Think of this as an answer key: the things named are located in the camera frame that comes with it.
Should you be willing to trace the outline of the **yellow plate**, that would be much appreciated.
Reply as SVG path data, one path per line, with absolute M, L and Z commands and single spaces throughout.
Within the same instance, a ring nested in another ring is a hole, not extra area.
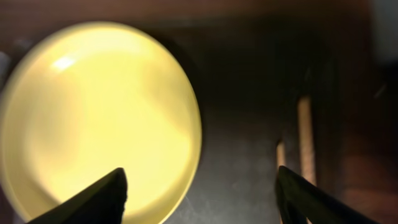
M 198 167 L 202 128 L 175 57 L 131 26 L 85 22 L 34 46 L 1 92 L 1 185 L 27 222 L 118 167 L 124 223 L 163 223 Z

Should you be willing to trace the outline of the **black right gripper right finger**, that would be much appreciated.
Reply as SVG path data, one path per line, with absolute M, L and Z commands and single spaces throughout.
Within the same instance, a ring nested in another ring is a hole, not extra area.
M 286 166 L 278 169 L 275 192 L 283 223 L 376 223 L 327 195 Z

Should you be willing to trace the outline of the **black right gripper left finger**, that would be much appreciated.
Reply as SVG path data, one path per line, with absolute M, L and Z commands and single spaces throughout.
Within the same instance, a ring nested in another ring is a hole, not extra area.
M 125 171 L 117 168 L 28 224 L 121 224 L 126 200 Z

